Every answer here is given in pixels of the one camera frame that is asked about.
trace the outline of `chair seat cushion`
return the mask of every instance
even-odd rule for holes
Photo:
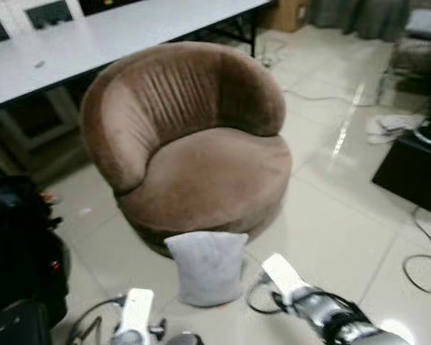
[[[412,11],[406,31],[411,37],[431,40],[431,10],[416,9]]]
[[[208,129],[157,151],[142,184],[118,202],[146,242],[156,245],[188,231],[242,233],[276,209],[290,168],[281,137]]]

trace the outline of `brown armchair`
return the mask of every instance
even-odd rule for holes
[[[255,234],[287,187],[284,100],[231,48],[182,42],[114,63],[83,102],[85,145],[153,250],[187,231]]]

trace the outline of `red light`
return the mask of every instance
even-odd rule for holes
[[[51,268],[52,268],[53,271],[55,271],[55,272],[59,272],[60,271],[60,263],[59,263],[59,261],[57,261],[57,260],[51,261],[50,266],[51,266]]]

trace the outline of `gray curtain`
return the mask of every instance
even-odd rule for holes
[[[393,42],[409,18],[409,0],[312,0],[308,22],[357,32],[365,40]]]

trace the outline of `gray cushion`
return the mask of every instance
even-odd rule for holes
[[[209,307],[241,295],[241,266],[248,235],[196,231],[165,240],[179,268],[180,301]]]
[[[412,37],[431,40],[431,10],[414,10],[410,16],[406,31]]]

